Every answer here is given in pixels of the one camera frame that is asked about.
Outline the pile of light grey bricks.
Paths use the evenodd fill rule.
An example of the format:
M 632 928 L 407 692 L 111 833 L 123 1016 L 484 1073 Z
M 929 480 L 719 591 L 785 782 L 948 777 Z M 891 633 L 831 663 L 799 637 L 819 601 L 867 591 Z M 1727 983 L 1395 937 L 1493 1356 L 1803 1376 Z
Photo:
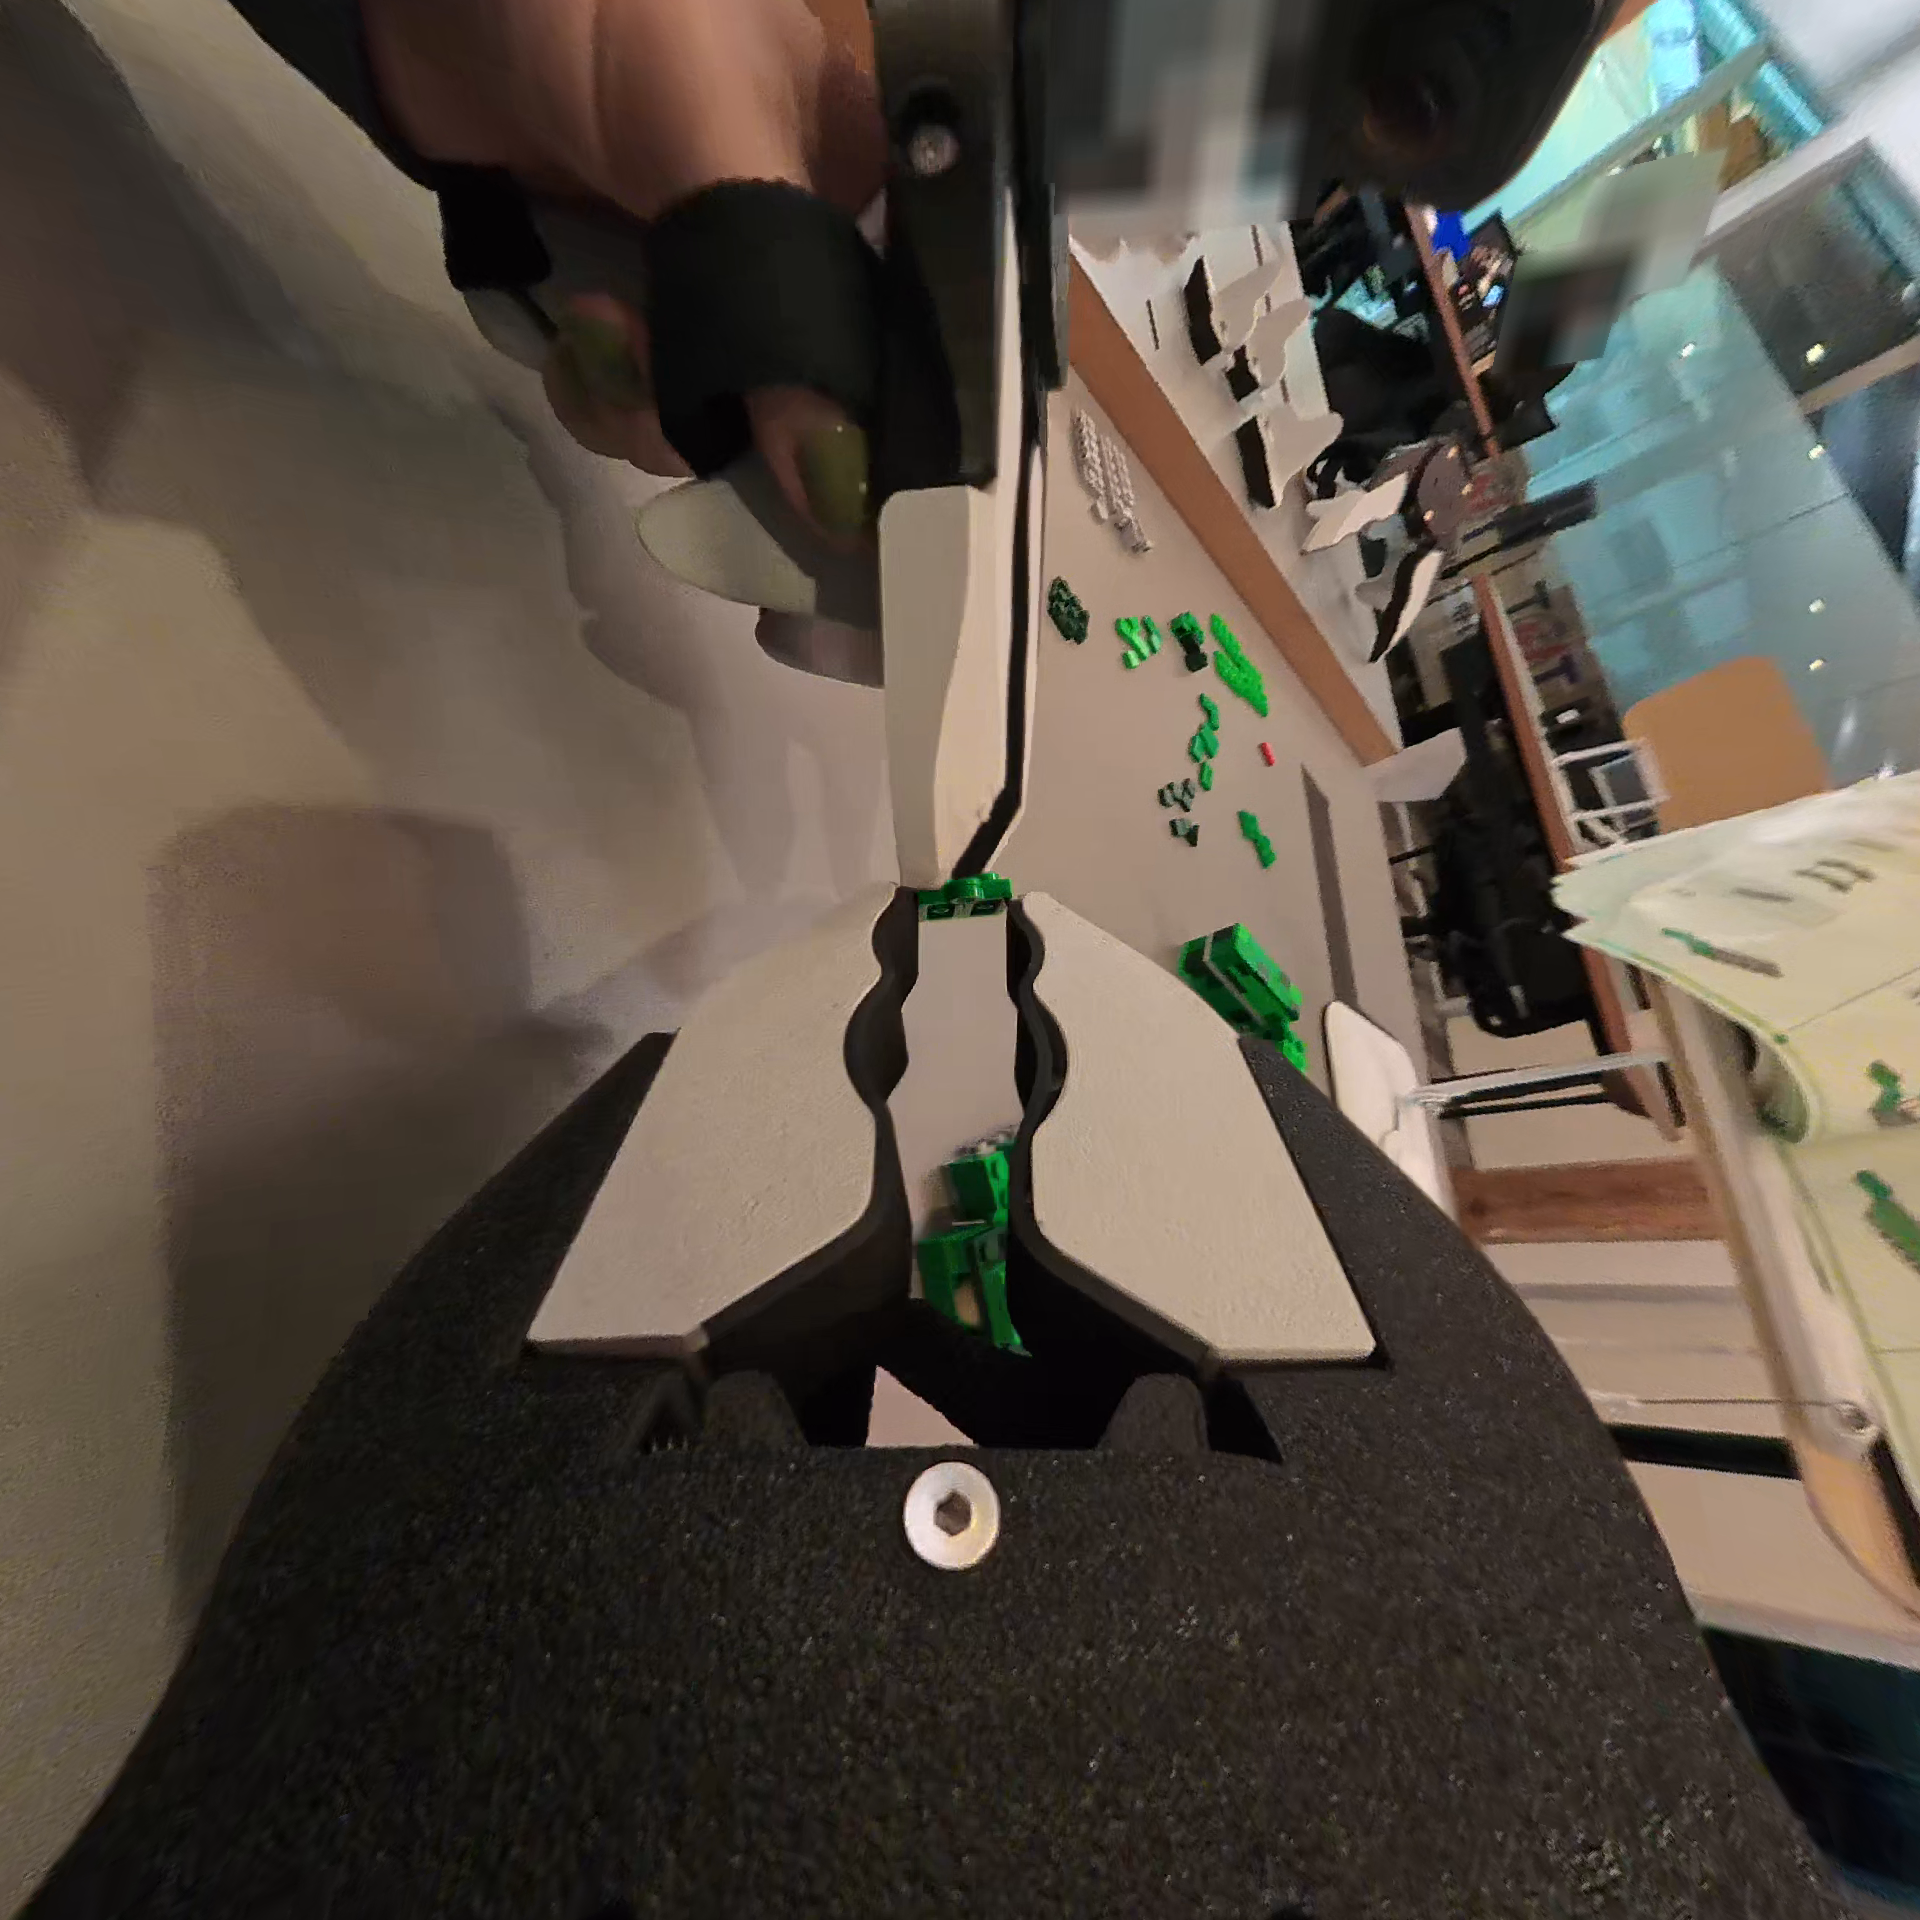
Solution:
M 1072 467 L 1092 518 L 1116 534 L 1123 550 L 1135 558 L 1149 552 L 1155 543 L 1139 516 L 1129 460 L 1086 408 L 1072 411 Z

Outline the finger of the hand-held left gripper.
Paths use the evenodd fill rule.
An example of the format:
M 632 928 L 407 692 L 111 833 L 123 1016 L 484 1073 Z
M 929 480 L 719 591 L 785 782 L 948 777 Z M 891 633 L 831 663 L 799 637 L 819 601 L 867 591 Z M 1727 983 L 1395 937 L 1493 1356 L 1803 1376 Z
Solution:
M 1043 453 L 985 489 L 900 492 L 877 521 L 883 715 L 903 881 L 987 871 L 1029 789 Z
M 1068 373 L 1068 224 L 1057 190 L 1057 115 L 1047 1 L 1016 5 L 1016 304 L 1022 444 L 1047 436 L 1048 396 Z

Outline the building instruction booklet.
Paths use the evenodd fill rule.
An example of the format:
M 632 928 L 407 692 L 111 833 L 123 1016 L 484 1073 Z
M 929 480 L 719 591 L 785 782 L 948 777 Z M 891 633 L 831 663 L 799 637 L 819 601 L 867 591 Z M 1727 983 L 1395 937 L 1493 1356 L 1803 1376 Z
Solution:
M 1917 1332 L 1917 775 L 1571 868 L 1574 937 L 1742 1029 L 1814 1256 L 1873 1352 Z

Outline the white cutout figure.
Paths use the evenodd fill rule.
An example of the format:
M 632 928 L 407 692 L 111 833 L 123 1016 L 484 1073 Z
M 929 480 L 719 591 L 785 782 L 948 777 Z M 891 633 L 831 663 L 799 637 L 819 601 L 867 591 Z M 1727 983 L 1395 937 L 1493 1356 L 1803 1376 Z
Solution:
M 1367 656 L 1368 665 L 1383 661 L 1424 611 L 1424 604 L 1446 566 L 1446 550 L 1432 543 L 1408 545 L 1390 571 L 1364 582 L 1363 598 L 1375 613 L 1375 640 Z
M 1341 414 L 1329 408 L 1301 414 L 1281 380 L 1251 396 L 1231 432 L 1245 503 L 1276 509 L 1287 481 L 1340 438 L 1341 424 Z
M 1400 512 L 1408 492 L 1408 472 L 1395 471 L 1372 487 L 1348 487 L 1305 503 L 1307 533 L 1303 552 L 1325 552 L 1332 545 L 1360 537 Z
M 1281 359 L 1312 315 L 1287 222 L 1203 230 L 1173 253 L 1120 247 L 1102 275 L 1134 345 L 1176 367 L 1223 371 L 1245 351 L 1270 377 L 1268 364 Z

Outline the person's left hand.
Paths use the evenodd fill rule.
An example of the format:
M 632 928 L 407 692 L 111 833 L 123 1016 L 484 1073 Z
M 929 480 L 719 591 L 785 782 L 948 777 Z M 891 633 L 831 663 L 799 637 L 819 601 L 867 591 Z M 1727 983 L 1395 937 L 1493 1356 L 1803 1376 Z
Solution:
M 636 222 L 734 180 L 785 182 L 862 214 L 885 128 L 853 5 L 368 1 L 374 88 L 425 159 L 507 173 L 547 200 Z M 587 449 L 687 478 L 660 429 L 639 311 L 567 300 L 543 391 Z M 759 455 L 830 541 L 870 524 L 864 432 L 804 389 L 747 398 Z

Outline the brown wooden table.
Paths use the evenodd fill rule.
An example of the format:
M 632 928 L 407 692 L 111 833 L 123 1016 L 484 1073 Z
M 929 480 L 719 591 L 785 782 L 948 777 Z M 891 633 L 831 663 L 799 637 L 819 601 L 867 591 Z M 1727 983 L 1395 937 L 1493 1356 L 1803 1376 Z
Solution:
M 1400 208 L 1408 222 L 1408 240 L 1424 275 L 1431 325 L 1446 343 L 1446 366 L 1475 417 L 1475 444 L 1486 463 L 1500 463 L 1503 445 L 1497 416 L 1486 398 L 1467 335 L 1457 325 L 1441 259 L 1431 244 L 1432 208 L 1415 200 L 1405 200 Z M 1525 777 L 1527 798 L 1542 831 L 1552 872 L 1558 875 L 1574 865 L 1579 852 L 1593 852 L 1593 846 L 1579 836 L 1571 783 L 1550 752 L 1539 691 L 1505 617 L 1493 563 L 1471 559 L 1463 575 L 1471 589 L 1486 651 L 1501 688 L 1505 732 Z M 1596 1060 L 1589 1063 L 1593 1088 L 1607 1093 L 1620 1111 L 1641 1116 L 1664 1142 L 1687 1144 L 1681 1100 L 1668 1069 L 1671 1063 L 1647 989 L 1636 983 L 1627 966 L 1604 953 L 1582 944 L 1574 944 L 1572 950 L 1589 983 L 1596 1013 Z

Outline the scattered small green bricks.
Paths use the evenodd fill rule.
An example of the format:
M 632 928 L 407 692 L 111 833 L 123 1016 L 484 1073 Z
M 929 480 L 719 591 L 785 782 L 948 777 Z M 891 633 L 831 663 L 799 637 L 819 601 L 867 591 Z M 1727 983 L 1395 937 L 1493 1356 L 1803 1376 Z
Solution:
M 1220 764 L 1223 709 L 1219 699 L 1229 696 L 1255 719 L 1268 719 L 1262 669 L 1220 615 L 1199 617 L 1183 611 L 1165 621 L 1151 615 L 1117 615 L 1110 633 L 1123 669 L 1141 671 L 1157 659 L 1175 656 L 1192 681 L 1183 765 L 1158 783 L 1157 803 L 1168 816 L 1168 836 L 1176 846 L 1197 847 L 1203 836 L 1197 809 L 1204 796 L 1216 790 Z

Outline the computer monitor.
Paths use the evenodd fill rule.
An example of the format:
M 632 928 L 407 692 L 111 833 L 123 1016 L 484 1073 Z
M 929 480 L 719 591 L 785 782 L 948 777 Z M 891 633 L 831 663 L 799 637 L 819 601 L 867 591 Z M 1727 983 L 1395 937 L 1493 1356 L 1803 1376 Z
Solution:
M 1446 300 L 1471 371 L 1483 377 L 1497 359 L 1503 300 L 1518 248 L 1500 212 L 1476 224 L 1457 212 L 1431 212 L 1429 244 L 1439 265 L 1452 265 Z

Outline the white chair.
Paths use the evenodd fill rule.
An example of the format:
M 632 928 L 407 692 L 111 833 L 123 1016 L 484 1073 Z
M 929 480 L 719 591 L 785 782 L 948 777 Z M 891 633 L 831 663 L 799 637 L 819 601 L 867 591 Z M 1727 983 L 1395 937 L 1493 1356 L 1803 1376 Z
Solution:
M 1404 1045 L 1340 998 L 1324 1009 L 1324 1045 L 1341 1116 L 1400 1176 L 1456 1215 L 1437 1117 L 1416 1096 L 1420 1069 Z

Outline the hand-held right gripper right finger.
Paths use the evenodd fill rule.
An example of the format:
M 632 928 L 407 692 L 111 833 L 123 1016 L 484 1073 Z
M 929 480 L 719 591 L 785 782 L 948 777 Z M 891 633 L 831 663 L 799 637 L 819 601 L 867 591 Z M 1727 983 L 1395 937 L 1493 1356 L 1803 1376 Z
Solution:
M 1375 1332 L 1240 1038 L 1047 894 L 1008 919 L 1014 1240 L 1191 1368 L 1348 1364 Z

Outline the green brick build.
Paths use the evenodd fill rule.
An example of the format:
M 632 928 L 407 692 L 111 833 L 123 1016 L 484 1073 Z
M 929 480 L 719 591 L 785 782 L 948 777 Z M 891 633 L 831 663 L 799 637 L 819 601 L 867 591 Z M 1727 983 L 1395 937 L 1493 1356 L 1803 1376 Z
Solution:
M 1309 1069 L 1303 997 L 1248 925 L 1183 941 L 1176 973 L 1233 1032 L 1263 1039 L 1296 1071 Z
M 1023 1357 L 1008 1292 L 1014 1139 L 1013 1126 L 999 1129 L 942 1166 L 942 1206 L 917 1243 L 917 1264 L 929 1310 L 996 1352 Z

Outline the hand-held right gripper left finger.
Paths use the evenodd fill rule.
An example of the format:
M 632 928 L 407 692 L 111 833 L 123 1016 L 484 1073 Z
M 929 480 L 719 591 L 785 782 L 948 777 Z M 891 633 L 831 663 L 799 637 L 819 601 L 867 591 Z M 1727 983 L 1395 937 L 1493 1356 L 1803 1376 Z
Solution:
M 877 884 L 701 997 L 527 1337 L 550 1352 L 838 1363 L 905 1302 L 891 1093 L 919 910 Z

